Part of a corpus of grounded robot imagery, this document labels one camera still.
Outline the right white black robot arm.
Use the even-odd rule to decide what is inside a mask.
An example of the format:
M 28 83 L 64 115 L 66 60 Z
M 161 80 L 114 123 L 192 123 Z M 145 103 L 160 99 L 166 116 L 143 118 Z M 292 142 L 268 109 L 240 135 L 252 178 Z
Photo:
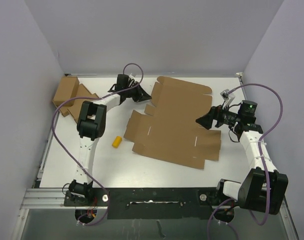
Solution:
M 280 173 L 267 152 L 262 139 L 263 130 L 256 124 L 257 103 L 244 100 L 239 104 L 238 112 L 229 107 L 218 105 L 196 119 L 196 123 L 209 130 L 227 125 L 242 145 L 249 173 L 243 182 L 221 179 L 214 192 L 215 200 L 226 204 L 231 199 L 238 202 L 242 209 L 278 214 L 288 185 L 288 178 Z

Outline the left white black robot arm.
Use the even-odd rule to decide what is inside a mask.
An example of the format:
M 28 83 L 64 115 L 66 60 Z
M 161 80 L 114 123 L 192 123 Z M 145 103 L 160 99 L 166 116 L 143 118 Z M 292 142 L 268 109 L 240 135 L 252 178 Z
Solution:
M 99 139 L 106 129 L 107 112 L 121 105 L 126 99 L 144 102 L 152 97 L 135 81 L 134 77 L 119 74 L 108 95 L 97 101 L 84 101 L 81 106 L 77 131 L 80 137 L 79 156 L 69 192 L 81 205 L 90 204 L 95 197 L 92 178 L 94 157 Z

